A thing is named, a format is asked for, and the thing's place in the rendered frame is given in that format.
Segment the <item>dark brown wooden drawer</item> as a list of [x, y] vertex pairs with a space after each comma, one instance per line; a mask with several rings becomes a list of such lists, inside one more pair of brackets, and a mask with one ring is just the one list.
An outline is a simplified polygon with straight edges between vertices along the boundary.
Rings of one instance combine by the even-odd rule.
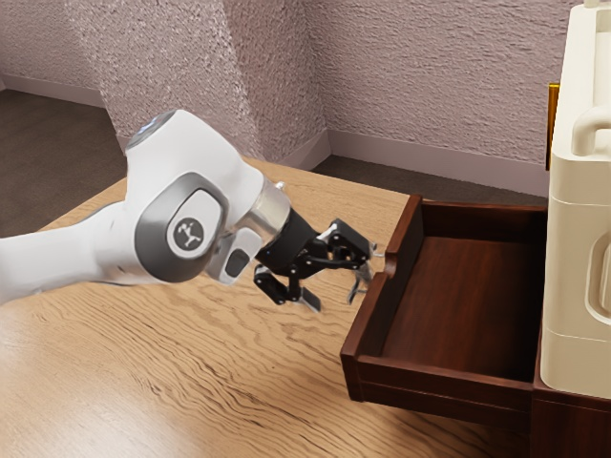
[[410, 197], [341, 350], [349, 397], [526, 430], [546, 230], [541, 206]]

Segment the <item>dark brown wooden cabinet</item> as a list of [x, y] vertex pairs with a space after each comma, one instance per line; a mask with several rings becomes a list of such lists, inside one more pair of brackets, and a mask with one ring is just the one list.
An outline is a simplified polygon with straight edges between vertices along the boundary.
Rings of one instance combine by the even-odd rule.
[[611, 400], [555, 390], [540, 377], [537, 350], [530, 458], [611, 458]]

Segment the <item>yellow-brown flat panel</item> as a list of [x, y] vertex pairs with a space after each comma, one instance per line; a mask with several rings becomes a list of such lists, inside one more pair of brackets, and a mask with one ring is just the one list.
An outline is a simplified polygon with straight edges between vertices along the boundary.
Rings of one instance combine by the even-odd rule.
[[545, 170], [550, 171], [552, 159], [552, 143], [555, 129], [556, 113], [558, 108], [558, 95], [560, 84], [551, 82], [548, 84], [548, 105], [547, 105], [547, 133], [546, 133], [546, 155]]

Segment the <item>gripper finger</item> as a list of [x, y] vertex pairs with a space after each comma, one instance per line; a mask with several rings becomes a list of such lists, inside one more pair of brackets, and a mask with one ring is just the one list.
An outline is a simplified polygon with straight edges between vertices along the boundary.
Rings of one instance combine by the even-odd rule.
[[382, 257], [376, 249], [375, 242], [366, 239], [341, 219], [335, 219], [324, 232], [310, 239], [301, 250], [301, 278], [307, 279], [326, 269], [352, 271], [355, 282], [347, 296], [347, 303], [352, 304], [358, 293], [367, 292], [372, 281], [370, 260], [372, 257]]
[[272, 271], [262, 264], [254, 270], [254, 283], [277, 305], [295, 302], [307, 306], [315, 313], [322, 310], [320, 299], [305, 286], [301, 286], [300, 270], [295, 265], [288, 268], [288, 285], [282, 284]]

